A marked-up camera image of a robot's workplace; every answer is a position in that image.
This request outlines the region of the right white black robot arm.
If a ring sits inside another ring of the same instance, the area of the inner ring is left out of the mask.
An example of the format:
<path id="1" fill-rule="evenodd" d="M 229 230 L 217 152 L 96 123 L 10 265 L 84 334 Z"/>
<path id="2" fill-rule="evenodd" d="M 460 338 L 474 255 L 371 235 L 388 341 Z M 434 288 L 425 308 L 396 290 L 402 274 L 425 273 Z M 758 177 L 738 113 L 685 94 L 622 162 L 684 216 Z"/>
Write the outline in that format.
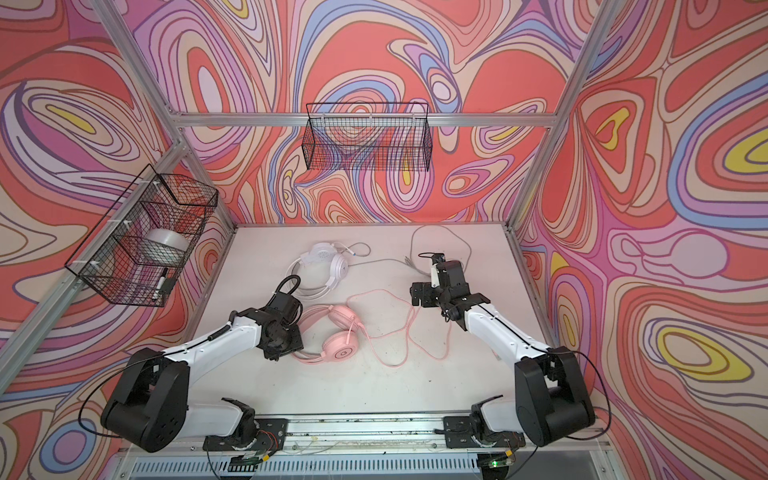
<path id="1" fill-rule="evenodd" d="M 448 322 L 483 341 L 513 372 L 513 397 L 497 395 L 474 404 L 468 434 L 492 444 L 506 433 L 522 434 L 538 447 L 591 427 L 595 410 L 578 353 L 535 340 L 505 318 L 481 293 L 473 293 L 458 260 L 424 252 L 430 280 L 410 287 L 412 304 L 438 308 Z"/>

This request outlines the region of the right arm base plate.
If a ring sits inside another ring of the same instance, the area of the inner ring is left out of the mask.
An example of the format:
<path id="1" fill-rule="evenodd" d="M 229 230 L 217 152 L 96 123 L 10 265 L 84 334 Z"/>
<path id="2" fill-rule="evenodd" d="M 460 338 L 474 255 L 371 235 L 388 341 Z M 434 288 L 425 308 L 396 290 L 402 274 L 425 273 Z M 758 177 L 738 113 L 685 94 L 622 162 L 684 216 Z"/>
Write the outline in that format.
<path id="1" fill-rule="evenodd" d="M 516 451 L 526 446 L 519 432 L 491 431 L 482 420 L 472 415 L 445 416 L 434 433 L 443 437 L 449 449 L 504 448 Z"/>

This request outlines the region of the pink cat-ear headphones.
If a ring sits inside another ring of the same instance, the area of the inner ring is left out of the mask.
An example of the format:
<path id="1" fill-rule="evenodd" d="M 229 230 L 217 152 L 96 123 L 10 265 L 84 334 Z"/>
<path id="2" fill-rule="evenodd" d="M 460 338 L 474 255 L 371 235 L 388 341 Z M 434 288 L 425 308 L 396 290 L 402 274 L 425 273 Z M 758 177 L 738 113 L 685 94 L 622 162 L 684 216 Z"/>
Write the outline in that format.
<path id="1" fill-rule="evenodd" d="M 301 334 L 306 333 L 321 319 L 327 318 L 338 329 L 322 344 L 319 353 L 299 350 L 291 354 L 299 362 L 308 365 L 343 362 L 352 358 L 359 350 L 358 333 L 363 324 L 359 316 L 343 305 L 315 305 L 305 311 L 298 321 Z"/>

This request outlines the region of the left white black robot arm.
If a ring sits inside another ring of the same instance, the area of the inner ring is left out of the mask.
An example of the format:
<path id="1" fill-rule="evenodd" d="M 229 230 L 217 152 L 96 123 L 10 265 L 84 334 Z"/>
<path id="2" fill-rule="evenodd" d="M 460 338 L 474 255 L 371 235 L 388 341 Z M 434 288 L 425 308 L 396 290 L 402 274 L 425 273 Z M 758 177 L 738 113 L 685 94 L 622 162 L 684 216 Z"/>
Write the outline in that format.
<path id="1" fill-rule="evenodd" d="M 148 453 L 193 437 L 233 450 L 252 447 L 260 430 L 253 407 L 230 397 L 195 403 L 190 389 L 243 352 L 257 349 L 277 361 L 300 350 L 303 311 L 300 300 L 277 291 L 265 306 L 234 310 L 221 327 L 179 347 L 141 349 L 120 373 L 101 426 Z"/>

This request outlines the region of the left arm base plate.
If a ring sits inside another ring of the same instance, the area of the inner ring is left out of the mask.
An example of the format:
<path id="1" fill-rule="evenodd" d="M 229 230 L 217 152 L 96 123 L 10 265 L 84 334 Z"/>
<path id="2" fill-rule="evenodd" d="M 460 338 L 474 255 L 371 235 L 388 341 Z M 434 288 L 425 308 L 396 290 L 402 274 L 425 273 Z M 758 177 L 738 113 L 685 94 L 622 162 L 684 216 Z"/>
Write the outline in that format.
<path id="1" fill-rule="evenodd" d="M 238 426 L 228 436 L 206 436 L 203 450 L 207 452 L 256 452 L 273 454 L 283 449 L 286 441 L 287 418 L 256 418 Z"/>

